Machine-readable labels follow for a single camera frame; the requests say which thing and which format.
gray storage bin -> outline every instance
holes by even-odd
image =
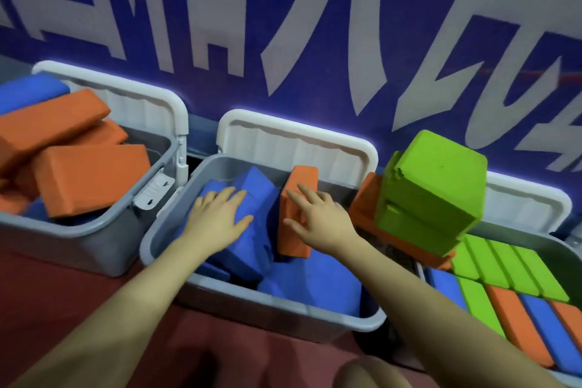
[[[487,221],[479,222],[469,233],[535,250],[570,296],[570,303],[582,309],[582,257],[569,245],[548,234]],[[424,370],[407,346],[395,351],[392,359],[398,364]],[[566,386],[582,388],[581,378],[557,371],[550,372]]]
[[[210,179],[231,180],[256,166],[273,184],[282,188],[289,172],[238,160],[226,155],[213,155],[193,172],[186,186],[164,209],[149,228],[140,246],[140,257],[146,266],[163,251],[176,228],[187,217],[193,201]],[[348,207],[356,190],[320,181],[320,191]],[[178,294],[178,301],[193,308],[249,325],[314,342],[328,342],[348,330],[370,332],[381,326],[386,315],[362,291],[360,318],[334,313],[303,303],[277,298],[253,289],[215,280],[193,273]]]
[[[173,175],[178,149],[176,139],[124,128],[129,134],[127,143],[145,145],[152,167],[122,199],[95,220],[70,227],[0,212],[0,242],[14,252],[55,264],[107,276],[124,274],[137,258],[144,233],[175,185],[151,210],[137,208],[133,200],[158,171]]]

finger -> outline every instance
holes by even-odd
[[[196,201],[194,201],[194,207],[193,209],[199,209],[200,207],[202,207],[202,201],[204,200],[203,196],[199,196],[198,198],[196,198]]]
[[[295,220],[292,220],[290,218],[285,218],[283,220],[283,223],[287,227],[290,227],[301,238],[301,240],[303,242],[305,242],[305,240],[307,238],[309,238],[308,230],[305,227],[303,227],[301,224],[296,222]]]
[[[317,196],[319,196],[326,203],[332,203],[333,202],[333,198],[327,192],[317,192]]]
[[[296,193],[295,191],[288,190],[287,196],[291,201],[293,201],[303,212],[307,212],[311,207],[309,201],[301,193]]]
[[[216,198],[216,192],[211,190],[206,195],[204,195],[204,199],[202,200],[202,206],[207,206],[214,200],[214,198]]]
[[[309,188],[307,186],[303,186],[302,184],[298,184],[297,187],[299,187],[299,190],[301,190],[302,194],[307,197],[307,200],[311,204],[322,202],[321,198],[319,196],[317,196],[317,193],[315,192],[315,190],[312,190],[311,188]]]
[[[238,208],[240,206],[240,203],[243,202],[245,196],[247,196],[247,191],[246,190],[239,190],[237,193],[232,195],[232,198],[230,198],[228,201],[235,208]]]
[[[247,230],[247,228],[249,227],[249,224],[251,222],[253,222],[253,219],[254,219],[254,217],[252,215],[247,215],[242,220],[240,220],[239,222],[237,222],[235,224],[235,233],[236,233],[235,239],[238,239],[239,236],[241,236],[243,234],[243,232],[245,230]]]
[[[232,187],[232,186],[223,188],[220,191],[220,193],[216,196],[216,199],[214,200],[215,205],[218,206],[220,204],[227,202],[235,190],[236,190],[236,188]]]

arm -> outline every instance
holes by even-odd
[[[510,342],[359,237],[329,194],[300,189],[307,199],[288,194],[307,215],[308,227],[290,219],[285,224],[356,275],[440,386],[563,387]]]
[[[11,387],[125,387],[188,276],[253,220],[245,216],[234,224],[245,192],[229,200],[232,192],[231,187],[197,198],[183,234]]]

leg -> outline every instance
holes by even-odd
[[[333,388],[411,388],[392,365],[372,356],[347,362],[333,380]]]

red floor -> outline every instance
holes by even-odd
[[[135,265],[129,276],[139,271]],[[8,385],[127,281],[0,251],[0,386]],[[361,354],[347,334],[334,344],[290,339],[171,306],[131,387],[330,387]],[[429,377],[402,370],[415,388]]]

